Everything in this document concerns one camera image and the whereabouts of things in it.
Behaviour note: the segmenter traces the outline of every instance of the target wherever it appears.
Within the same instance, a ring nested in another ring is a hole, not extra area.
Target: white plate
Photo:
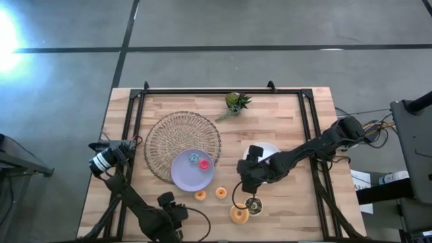
[[[277,149],[275,146],[273,146],[272,144],[269,144],[267,142],[257,142],[257,143],[252,144],[252,145],[260,146],[261,148],[264,149],[263,156],[262,157],[258,157],[258,162],[261,159],[265,159],[265,158],[267,158],[268,156],[270,156],[272,154],[280,152],[279,149]],[[249,146],[248,146],[248,148],[243,153],[243,159],[246,159],[246,156],[248,156],[248,152],[249,152]]]

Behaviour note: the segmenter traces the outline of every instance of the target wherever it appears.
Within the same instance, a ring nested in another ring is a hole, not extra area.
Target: woven placemat
[[[179,111],[166,115],[153,126],[144,144],[144,156],[155,176],[173,183],[172,161],[186,149],[200,149],[208,153],[216,165],[221,152],[221,137],[207,118]]]

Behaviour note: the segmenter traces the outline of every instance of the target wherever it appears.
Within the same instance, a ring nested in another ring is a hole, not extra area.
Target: butcher block tabletop
[[[311,88],[315,99],[321,131],[337,119],[328,87]],[[126,109],[131,88],[114,88],[109,100],[103,131],[112,140],[121,140]],[[263,212],[251,217],[244,225],[235,224],[230,218],[231,195],[240,182],[236,172],[238,159],[249,145],[268,142],[281,151],[289,151],[303,144],[304,130],[298,96],[296,94],[251,94],[252,102],[239,116],[221,122],[215,119],[227,110],[224,94],[146,94],[139,135],[146,139],[150,129],[166,115],[176,111],[192,111],[208,118],[216,126],[221,137],[221,153],[216,165],[215,177],[205,188],[207,198],[197,201],[192,192],[184,192],[167,184],[152,174],[144,158],[144,143],[136,149],[132,187],[149,205],[158,207],[157,197],[172,191],[177,203],[198,209],[211,221],[211,233],[205,241],[282,241],[322,240],[317,202],[309,160],[304,159],[280,182],[262,185],[256,194],[263,202]],[[313,129],[308,99],[305,99],[309,127]],[[132,134],[137,105],[134,106],[130,134]],[[347,161],[334,163],[330,170],[336,204],[354,228],[366,235],[358,206],[350,167]],[[218,187],[227,189],[227,196],[220,200],[215,196]],[[78,237],[87,234],[100,219],[109,204],[111,192],[104,183],[91,177]],[[243,203],[250,194],[236,191],[236,202]],[[117,207],[112,234],[118,224]],[[330,235],[334,236],[330,210],[325,206]],[[205,218],[189,211],[183,221],[184,241],[197,241],[207,232]],[[145,241],[138,220],[127,210],[123,241]]]

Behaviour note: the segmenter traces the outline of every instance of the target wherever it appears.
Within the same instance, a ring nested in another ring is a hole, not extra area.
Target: purple plate
[[[195,153],[201,159],[210,162],[210,167],[206,170],[200,169],[199,162],[191,163],[189,156]],[[210,155],[199,149],[188,149],[181,152],[173,160],[171,165],[171,177],[178,188],[187,192],[196,192],[206,188],[215,175],[215,164]]]

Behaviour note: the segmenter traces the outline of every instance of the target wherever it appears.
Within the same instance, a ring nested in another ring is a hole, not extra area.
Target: concrete floor
[[[35,176],[10,242],[76,236],[118,53],[8,55],[8,48],[120,47],[132,0],[2,0],[0,133],[20,141],[52,178]],[[141,0],[130,46],[432,43],[421,0]],[[120,87],[330,86],[348,112],[388,108],[432,89],[432,49],[129,53]],[[362,122],[386,112],[359,115]],[[398,138],[350,151],[352,169],[404,169]],[[375,238],[394,239],[368,227]]]

